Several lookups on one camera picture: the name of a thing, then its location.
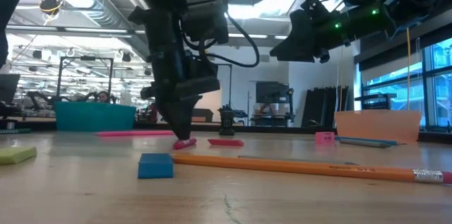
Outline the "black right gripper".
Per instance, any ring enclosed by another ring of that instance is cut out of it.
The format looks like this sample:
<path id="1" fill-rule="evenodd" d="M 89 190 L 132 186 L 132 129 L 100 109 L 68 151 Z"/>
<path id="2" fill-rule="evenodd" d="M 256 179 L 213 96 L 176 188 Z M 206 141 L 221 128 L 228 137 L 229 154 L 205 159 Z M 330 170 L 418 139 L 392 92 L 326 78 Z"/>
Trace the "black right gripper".
<path id="1" fill-rule="evenodd" d="M 347 33 L 350 26 L 348 12 L 329 12 L 320 3 L 303 3 L 303 10 L 290 14 L 290 34 L 270 51 L 278 61 L 314 62 L 322 64 L 330 59 L 329 51 L 350 46 L 354 37 Z"/>

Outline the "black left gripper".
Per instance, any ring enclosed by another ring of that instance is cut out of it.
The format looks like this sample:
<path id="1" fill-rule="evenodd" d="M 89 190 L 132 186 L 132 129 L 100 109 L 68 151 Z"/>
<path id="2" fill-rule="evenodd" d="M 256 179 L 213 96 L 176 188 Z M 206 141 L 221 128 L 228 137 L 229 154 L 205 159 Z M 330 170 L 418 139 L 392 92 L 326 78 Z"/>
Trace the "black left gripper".
<path id="1" fill-rule="evenodd" d="M 200 95 L 220 89 L 218 66 L 189 50 L 157 52 L 149 57 L 149 62 L 154 81 L 141 90 L 141 98 L 157 99 L 159 113 L 177 138 L 189 139 Z"/>

